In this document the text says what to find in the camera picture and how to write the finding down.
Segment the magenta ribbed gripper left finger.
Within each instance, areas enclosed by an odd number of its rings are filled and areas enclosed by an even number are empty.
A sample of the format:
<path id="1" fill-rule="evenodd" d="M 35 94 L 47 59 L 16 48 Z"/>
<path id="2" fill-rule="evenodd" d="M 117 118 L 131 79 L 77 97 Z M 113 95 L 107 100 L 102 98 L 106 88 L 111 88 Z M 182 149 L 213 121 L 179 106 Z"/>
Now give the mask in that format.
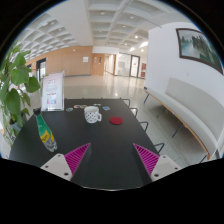
<path id="1" fill-rule="evenodd" d="M 41 169 L 70 181 L 90 150 L 91 144 L 87 143 L 65 155 L 58 153 L 42 165 Z"/>

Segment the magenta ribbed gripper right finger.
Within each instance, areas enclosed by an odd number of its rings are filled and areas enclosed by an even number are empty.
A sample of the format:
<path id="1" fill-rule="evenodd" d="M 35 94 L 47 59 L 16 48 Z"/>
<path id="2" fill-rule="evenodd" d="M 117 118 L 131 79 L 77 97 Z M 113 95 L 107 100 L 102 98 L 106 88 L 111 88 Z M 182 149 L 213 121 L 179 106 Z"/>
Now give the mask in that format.
<path id="1" fill-rule="evenodd" d="M 157 181 L 181 170 L 181 167 L 167 155 L 159 156 L 138 144 L 133 144 L 133 146 L 152 181 Z"/>

